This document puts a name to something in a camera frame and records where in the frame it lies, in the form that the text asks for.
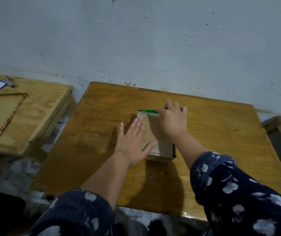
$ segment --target navy blue sleeve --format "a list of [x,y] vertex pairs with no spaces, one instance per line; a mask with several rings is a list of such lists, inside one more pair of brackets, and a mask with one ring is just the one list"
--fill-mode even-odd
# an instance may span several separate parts
[[36,235],[112,235],[114,213],[101,196],[80,189],[58,196],[30,229]]
[[281,195],[239,169],[230,156],[201,155],[190,180],[214,235],[281,235]]

